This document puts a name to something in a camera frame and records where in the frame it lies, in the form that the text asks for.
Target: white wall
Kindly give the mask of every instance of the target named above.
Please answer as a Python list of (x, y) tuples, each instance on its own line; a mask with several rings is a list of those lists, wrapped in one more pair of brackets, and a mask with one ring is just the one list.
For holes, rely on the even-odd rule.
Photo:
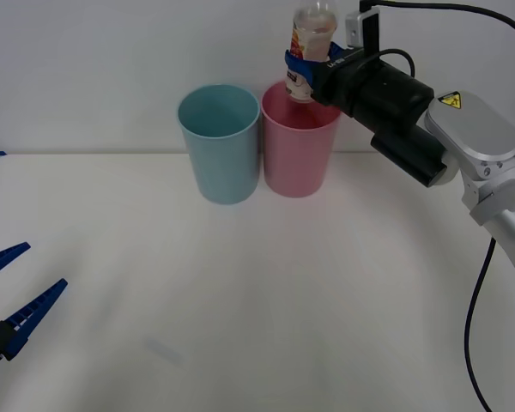
[[(209, 82), (282, 78), (294, 0), (0, 0), (0, 150), (184, 149), (179, 100)], [(341, 15), (357, 8), (341, 1)], [(515, 18), (515, 0), (470, 0)], [(385, 9), (382, 46), (439, 93), (465, 88), (515, 123), (515, 33), (488, 18)], [(343, 43), (340, 29), (336, 39)], [(369, 149), (344, 119), (339, 149)]]

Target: plastic cup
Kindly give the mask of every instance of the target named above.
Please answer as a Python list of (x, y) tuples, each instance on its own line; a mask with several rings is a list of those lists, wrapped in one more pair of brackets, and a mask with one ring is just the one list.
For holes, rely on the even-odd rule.
[(265, 92), (261, 107), (267, 185), (286, 197), (311, 195), (323, 184), (340, 111), (291, 100), (284, 82)]
[(256, 190), (258, 119), (258, 99), (228, 84), (199, 88), (179, 104), (178, 120), (198, 189), (211, 202), (242, 202)]

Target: warning sticker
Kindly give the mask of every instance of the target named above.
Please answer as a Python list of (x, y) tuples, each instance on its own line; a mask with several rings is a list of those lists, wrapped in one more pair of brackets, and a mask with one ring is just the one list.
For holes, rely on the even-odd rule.
[(445, 103), (450, 107), (454, 107), (455, 109), (462, 108), (462, 96), (460, 96), (460, 93), (458, 92), (450, 93), (443, 97), (439, 97), (439, 101), (441, 103)]

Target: blue cup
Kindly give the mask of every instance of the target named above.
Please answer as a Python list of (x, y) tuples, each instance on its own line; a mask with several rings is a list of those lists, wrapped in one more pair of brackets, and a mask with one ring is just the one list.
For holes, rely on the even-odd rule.
[(178, 120), (198, 189), (211, 202), (242, 202), (256, 190), (258, 119), (258, 99), (228, 84), (204, 86), (181, 101)]

